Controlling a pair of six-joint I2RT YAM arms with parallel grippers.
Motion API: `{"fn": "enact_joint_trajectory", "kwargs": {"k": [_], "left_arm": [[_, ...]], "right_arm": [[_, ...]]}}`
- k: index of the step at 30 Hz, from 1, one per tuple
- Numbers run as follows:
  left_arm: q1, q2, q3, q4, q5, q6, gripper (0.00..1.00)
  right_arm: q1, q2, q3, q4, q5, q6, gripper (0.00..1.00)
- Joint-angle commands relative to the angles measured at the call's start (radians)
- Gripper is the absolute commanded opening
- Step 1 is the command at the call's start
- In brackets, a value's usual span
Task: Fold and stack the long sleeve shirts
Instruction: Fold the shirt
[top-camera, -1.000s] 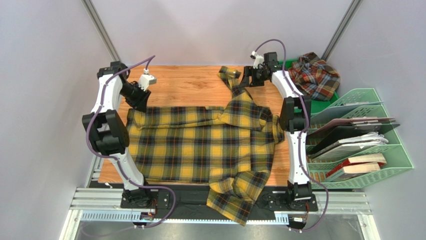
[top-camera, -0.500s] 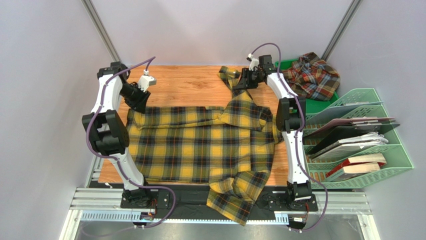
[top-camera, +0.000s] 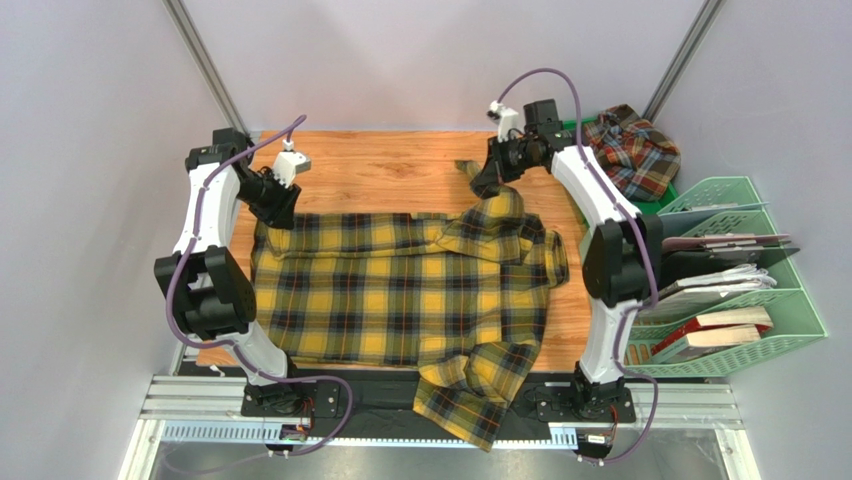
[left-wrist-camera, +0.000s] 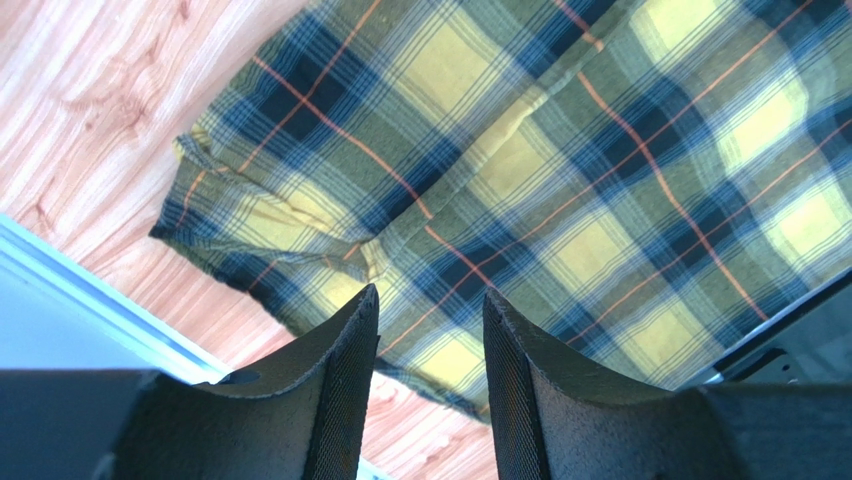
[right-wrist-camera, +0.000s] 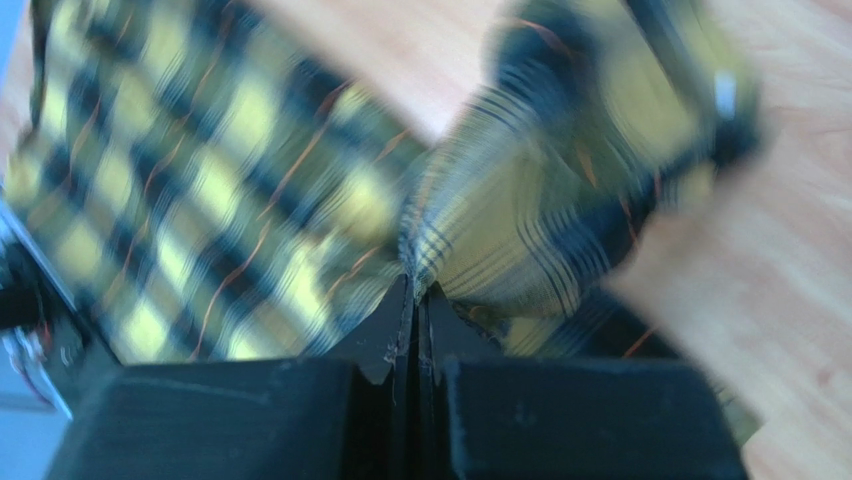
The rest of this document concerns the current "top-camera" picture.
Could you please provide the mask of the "yellow plaid long sleeve shirt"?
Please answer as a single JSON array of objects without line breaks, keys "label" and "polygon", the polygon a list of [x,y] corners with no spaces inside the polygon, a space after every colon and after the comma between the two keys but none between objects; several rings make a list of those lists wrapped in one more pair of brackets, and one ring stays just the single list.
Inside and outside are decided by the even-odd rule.
[{"label": "yellow plaid long sleeve shirt", "polygon": [[458,214],[257,223],[251,274],[258,323],[294,361],[414,369],[414,412],[490,451],[569,262],[561,235],[499,186]]}]

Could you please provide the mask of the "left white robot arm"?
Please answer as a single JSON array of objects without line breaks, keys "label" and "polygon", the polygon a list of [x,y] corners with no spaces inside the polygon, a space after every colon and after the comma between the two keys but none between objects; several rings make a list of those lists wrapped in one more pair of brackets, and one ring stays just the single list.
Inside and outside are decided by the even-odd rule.
[{"label": "left white robot arm", "polygon": [[267,227],[294,226],[301,194],[294,180],[311,160],[295,149],[290,129],[274,137],[281,151],[260,170],[251,167],[258,145],[235,128],[214,131],[211,145],[190,151],[184,226],[173,252],[154,263],[172,333],[192,348],[227,350],[245,372],[244,397],[255,406],[303,394],[289,379],[291,360],[256,323],[253,284],[229,249],[241,206]]}]

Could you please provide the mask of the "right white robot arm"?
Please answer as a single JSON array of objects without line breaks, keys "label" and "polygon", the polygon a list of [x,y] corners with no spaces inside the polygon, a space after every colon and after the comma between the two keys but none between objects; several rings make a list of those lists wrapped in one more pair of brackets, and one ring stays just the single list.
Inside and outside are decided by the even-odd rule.
[{"label": "right white robot arm", "polygon": [[497,130],[487,141],[482,170],[470,183],[473,192],[491,197],[528,169],[543,167],[568,191],[591,229],[582,276],[592,320],[574,373],[574,402],[617,402],[626,392],[620,365],[626,336],[639,309],[658,296],[662,223],[642,214],[616,188],[582,132],[564,128],[553,100],[527,104],[522,113],[494,101],[487,115]]}]

